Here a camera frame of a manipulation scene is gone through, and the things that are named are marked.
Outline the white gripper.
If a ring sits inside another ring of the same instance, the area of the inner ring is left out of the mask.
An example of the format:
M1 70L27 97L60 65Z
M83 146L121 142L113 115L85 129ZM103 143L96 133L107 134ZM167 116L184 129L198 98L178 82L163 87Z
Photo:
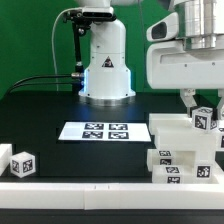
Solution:
M194 89L218 89L218 120L224 120L224 38L216 47L185 51L181 40L152 44L147 51L147 81L153 89L181 89L187 114L197 105Z

